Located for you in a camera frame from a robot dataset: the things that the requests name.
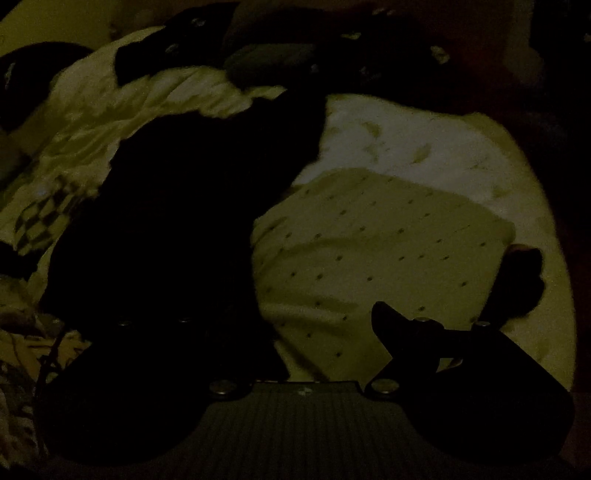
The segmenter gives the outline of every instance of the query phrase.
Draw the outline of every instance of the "bed sheet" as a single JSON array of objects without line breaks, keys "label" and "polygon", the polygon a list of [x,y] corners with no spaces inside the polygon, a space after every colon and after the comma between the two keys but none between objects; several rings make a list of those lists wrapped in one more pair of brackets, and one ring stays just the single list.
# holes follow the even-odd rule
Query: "bed sheet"
[{"label": "bed sheet", "polygon": [[367,168],[460,194],[510,220],[516,243],[542,250],[546,290],[503,331],[570,389],[576,324],[569,274],[541,185],[507,131],[485,115],[442,115],[367,96],[333,95],[327,108],[319,161],[294,185],[334,168]]}]

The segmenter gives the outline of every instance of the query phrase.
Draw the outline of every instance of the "checkered pattern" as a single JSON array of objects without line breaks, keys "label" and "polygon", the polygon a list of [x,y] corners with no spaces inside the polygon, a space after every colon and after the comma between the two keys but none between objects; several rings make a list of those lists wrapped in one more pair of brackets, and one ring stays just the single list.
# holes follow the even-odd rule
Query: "checkered pattern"
[{"label": "checkered pattern", "polygon": [[86,197],[84,190],[63,176],[45,198],[30,204],[17,219],[14,241],[20,255],[47,250],[70,222],[72,209]]}]

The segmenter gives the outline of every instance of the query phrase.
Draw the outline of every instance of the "polka dot fabric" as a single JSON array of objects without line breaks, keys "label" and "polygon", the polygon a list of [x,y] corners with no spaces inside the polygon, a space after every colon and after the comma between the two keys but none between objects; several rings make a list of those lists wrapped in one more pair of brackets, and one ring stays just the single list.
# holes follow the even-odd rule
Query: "polka dot fabric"
[{"label": "polka dot fabric", "polygon": [[261,313],[292,380],[364,385],[377,374],[390,360],[371,329],[379,300],[470,328],[514,235],[456,194],[362,168],[322,174],[259,218],[252,237]]}]

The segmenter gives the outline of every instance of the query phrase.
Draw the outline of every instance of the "yellow wall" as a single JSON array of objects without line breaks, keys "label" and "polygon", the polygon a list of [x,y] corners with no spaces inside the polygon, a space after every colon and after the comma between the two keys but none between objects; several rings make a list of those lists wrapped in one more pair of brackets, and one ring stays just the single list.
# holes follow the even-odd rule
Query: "yellow wall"
[{"label": "yellow wall", "polygon": [[66,41],[96,49],[109,41],[116,2],[22,0],[0,22],[0,56],[42,41]]}]

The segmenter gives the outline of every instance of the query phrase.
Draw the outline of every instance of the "black cord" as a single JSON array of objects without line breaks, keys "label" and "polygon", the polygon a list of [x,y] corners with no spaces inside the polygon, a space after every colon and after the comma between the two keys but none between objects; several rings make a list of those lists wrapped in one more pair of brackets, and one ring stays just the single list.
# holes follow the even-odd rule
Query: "black cord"
[{"label": "black cord", "polygon": [[[33,403],[37,403],[37,398],[39,397],[39,392],[45,387],[47,376],[51,372],[59,373],[60,369],[53,367],[52,365],[57,362],[57,354],[59,352],[61,341],[64,339],[66,333],[70,329],[64,325],[60,333],[57,334],[53,345],[51,346],[51,350],[49,350],[48,355],[44,355],[40,358],[41,368],[39,370],[39,375],[37,376],[37,383],[35,384],[35,391],[33,392]],[[43,448],[43,441],[41,440],[41,435],[39,432],[39,425],[37,423],[37,416],[35,415],[35,411],[33,411],[33,427],[35,428],[35,438],[37,439],[37,450],[39,451],[39,456],[42,459],[46,458],[46,452]]]}]

